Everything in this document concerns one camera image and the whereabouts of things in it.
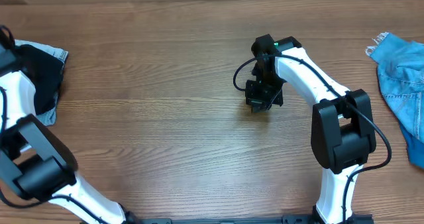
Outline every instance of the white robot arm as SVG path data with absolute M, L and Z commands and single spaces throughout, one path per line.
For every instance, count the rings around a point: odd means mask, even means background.
M 7 124 L 6 124 L 6 130 L 9 130 L 12 127 L 18 127 L 18 129 L 21 130 L 21 134 L 25 137 L 25 135 L 33 136 L 34 131 L 31 131 L 30 129 L 26 129 L 27 126 L 23 125 L 22 127 L 18 126 L 19 119 L 25 118 L 25 117 L 32 117 L 33 119 L 36 119 L 34 117 L 35 110 L 34 110 L 34 95 L 35 95 L 35 88 L 32 82 L 23 74 L 21 71 L 16 72 L 9 72 L 5 74 L 4 76 L 0 77 L 0 86 L 5 90 L 6 92 L 6 98 L 7 98 Z M 3 110 L 3 96 L 0 97 L 0 111 Z M 35 148 L 37 151 L 37 154 L 39 154 L 39 151 L 46 153 L 47 150 L 41 150 L 44 149 L 44 147 L 41 146 L 43 144 L 43 141 L 46 142 L 53 142 L 51 140 L 43 140 L 46 139 L 45 137 L 38 137 L 38 139 L 41 139 L 42 141 L 37 140 L 37 143 L 26 143 L 21 144 L 21 148 L 19 152 L 22 154 L 26 151 L 28 151 L 30 148 Z M 49 155 L 54 156 L 53 154 L 45 154 L 46 160 L 49 159 Z M 0 168 L 0 176 L 2 177 L 3 181 L 5 181 L 9 187 L 12 187 L 12 189 L 15 191 L 16 189 L 23 189 L 23 186 L 27 186 L 29 190 L 31 190 L 31 186 L 39 185 L 37 183 L 30 184 L 31 179 L 31 172 L 35 172 L 37 169 L 34 168 L 34 171 L 31 169 L 29 170 L 20 170 L 19 166 L 14 165 L 11 162 L 6 163 L 7 160 L 5 158 L 5 155 L 1 156 L 0 162 L 2 163 Z M 88 184 L 84 178 L 81 176 L 81 174 L 78 171 L 75 171 L 71 176 L 74 177 L 74 180 L 71 184 L 60 184 L 57 185 L 54 188 L 59 188 L 62 186 L 59 190 L 55 191 L 51 197 L 61 197 L 61 196 L 68 196 L 72 197 L 73 200 L 77 201 L 77 203 L 69 201 L 69 199 L 65 198 L 53 198 L 49 199 L 48 201 L 50 203 L 54 203 L 57 205 L 60 205 L 74 214 L 76 214 L 78 217 L 83 219 L 86 223 L 99 223 L 98 220 L 94 219 L 92 215 L 95 217 L 98 217 L 100 220 L 103 220 L 104 223 L 125 223 L 126 216 L 123 208 L 116 202 L 108 200 L 106 197 L 102 196 L 95 188 L 93 188 L 90 184 Z M 25 193 L 26 190 L 23 190 L 19 192 L 18 194 L 21 194 L 21 197 L 25 197 L 25 199 L 30 198 L 30 194 Z M 88 208 L 90 210 L 91 215 L 88 214 L 84 209 L 82 209 L 77 204 L 83 205 L 84 207 Z
M 282 54 L 303 59 L 319 72 L 337 93 L 346 95 L 346 91 L 349 91 L 347 87 L 338 84 L 324 73 L 309 58 L 304 48 L 290 48 L 283 51 Z M 304 98 L 311 109 L 313 105 L 323 99 L 333 100 L 337 98 L 309 68 L 299 64 L 299 62 L 289 58 L 276 57 L 275 71 L 280 78 L 286 80 L 295 88 L 296 92 Z M 316 205 L 316 210 L 325 223 L 342 222 L 342 200 L 346 181 L 348 176 L 359 168 L 362 168 L 362 165 L 355 164 L 354 166 L 343 169 L 340 174 L 334 174 L 329 168 L 323 168 L 321 194 Z M 356 177 L 354 177 L 353 183 L 350 184 L 346 197 L 346 218 L 352 215 L 351 202 Z

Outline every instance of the white arm segment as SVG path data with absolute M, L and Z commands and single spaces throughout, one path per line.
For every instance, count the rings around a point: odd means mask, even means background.
M 319 72 L 340 95 L 345 95 L 346 91 L 349 90 L 347 87 L 344 87 L 338 84 L 335 80 L 331 79 L 315 63 L 313 63 L 306 54 L 304 48 L 291 48 L 283 51 L 282 54 L 303 59 L 317 70 L 317 72 Z M 321 80 L 303 64 L 289 58 L 276 57 L 275 67 L 277 75 L 291 84 L 298 94 L 304 98 L 311 109 L 313 105 L 320 102 L 322 99 L 332 100 L 337 98 L 333 93 L 331 93 L 331 91 L 328 91 Z
M 321 181 L 321 195 L 317 202 L 317 212 L 325 223 L 340 223 L 343 221 L 343 192 L 348 176 L 363 165 L 354 165 L 345 168 L 340 174 L 334 174 L 330 169 L 323 168 L 323 179 Z M 356 175 L 349 185 L 346 195 L 346 218 L 352 215 L 352 197 L 355 188 Z
M 71 196 L 86 208 L 88 208 L 88 210 L 90 210 L 96 217 L 99 217 L 108 224 L 121 224 L 125 221 L 125 213 L 118 203 L 111 201 L 101 195 L 78 172 L 75 173 L 75 177 L 77 180 L 76 184 L 72 186 L 67 185 L 54 193 L 52 196 Z M 49 202 L 68 209 L 73 214 L 83 219 L 86 223 L 99 223 L 90 217 L 84 210 L 79 208 L 74 203 L 66 201 L 66 199 L 52 199 Z
M 6 90 L 7 123 L 6 129 L 29 114 L 35 115 L 34 84 L 21 71 L 9 72 L 0 77 L 0 86 Z M 3 112 L 3 96 L 0 95 L 0 114 Z
M 291 48 L 282 52 L 284 55 L 293 56 L 303 59 L 311 65 L 321 76 L 339 93 L 346 95 L 349 89 L 338 84 L 324 73 L 306 54 L 304 48 Z M 289 58 L 275 58 L 276 73 L 282 79 L 291 84 L 295 90 L 306 100 L 308 106 L 312 109 L 313 105 L 320 102 L 322 99 L 332 100 L 337 98 L 331 91 L 325 87 L 323 82 L 306 66 L 291 60 Z M 323 179 L 321 182 L 321 194 L 319 196 L 316 208 L 318 214 L 325 223 L 340 223 L 343 219 L 343 192 L 347 177 L 362 166 L 354 165 L 345 168 L 340 174 L 334 174 L 330 169 L 323 168 Z M 346 218 L 352 215 L 351 203 L 356 177 L 349 185 L 346 196 Z

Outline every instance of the blue denim cloth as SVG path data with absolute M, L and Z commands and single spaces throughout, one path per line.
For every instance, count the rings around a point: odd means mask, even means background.
M 424 168 L 424 44 L 389 33 L 370 57 L 378 63 L 380 91 L 401 123 L 409 161 Z

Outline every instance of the wooden table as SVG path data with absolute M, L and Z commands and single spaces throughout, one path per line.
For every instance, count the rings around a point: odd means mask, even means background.
M 311 211 L 321 168 L 308 106 L 285 84 L 283 107 L 253 115 L 232 84 L 254 39 L 270 33 L 295 36 L 325 72 L 371 97 L 393 158 L 359 176 L 354 211 L 377 223 L 422 223 L 424 172 L 407 160 L 364 49 L 385 31 L 424 42 L 423 11 L 424 0 L 276 0 L 1 6 L 0 18 L 18 39 L 70 52 L 51 130 L 94 187 L 139 217 Z M 386 157 L 377 141 L 368 165 Z M 24 211 L 2 204 L 0 216 L 0 223 L 78 220 L 49 204 Z

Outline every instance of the black bracket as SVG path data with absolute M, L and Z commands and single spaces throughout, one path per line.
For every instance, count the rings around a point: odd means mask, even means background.
M 301 44 L 292 36 L 275 42 L 267 34 L 256 38 L 252 45 L 252 53 L 257 58 L 294 47 L 301 48 Z M 247 80 L 246 82 L 246 104 L 252 106 L 254 113 L 267 111 L 272 104 L 283 105 L 282 86 L 286 81 L 276 74 L 274 60 L 274 58 L 259 59 L 252 70 L 252 75 L 256 76 L 256 80 Z
M 171 220 L 163 219 L 140 219 L 140 224 L 324 224 L 319 214 L 313 208 L 312 214 L 283 215 L 283 217 L 266 218 L 234 218 L 234 219 L 192 219 Z M 353 214 L 346 220 L 347 224 L 374 224 L 372 215 Z
M 350 91 L 344 98 L 372 121 L 371 102 L 365 91 Z M 365 164 L 376 149 L 373 127 L 339 98 L 324 99 L 312 110 L 311 146 L 318 163 L 335 174 L 355 164 Z M 340 127 L 338 116 L 342 114 L 350 118 L 350 123 Z
M 2 135 L 0 178 L 21 198 L 46 201 L 76 182 L 77 161 L 70 150 L 34 115 L 18 120 Z M 20 164 L 13 161 L 30 145 L 36 154 Z

